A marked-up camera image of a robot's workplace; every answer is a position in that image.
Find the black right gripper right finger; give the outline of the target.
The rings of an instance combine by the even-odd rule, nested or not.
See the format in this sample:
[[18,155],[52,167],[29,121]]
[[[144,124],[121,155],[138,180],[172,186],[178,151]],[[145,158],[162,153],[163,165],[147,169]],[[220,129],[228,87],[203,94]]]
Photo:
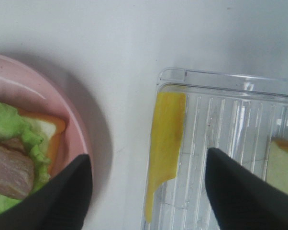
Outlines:
[[288,230],[288,195],[217,148],[207,151],[205,187],[222,230]]

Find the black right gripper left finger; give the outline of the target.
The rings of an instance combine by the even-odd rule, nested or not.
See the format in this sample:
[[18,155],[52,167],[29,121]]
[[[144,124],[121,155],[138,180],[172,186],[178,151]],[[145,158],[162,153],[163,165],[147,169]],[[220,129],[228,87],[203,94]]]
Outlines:
[[92,190],[90,157],[80,154],[40,190],[0,214],[0,230],[80,230]]

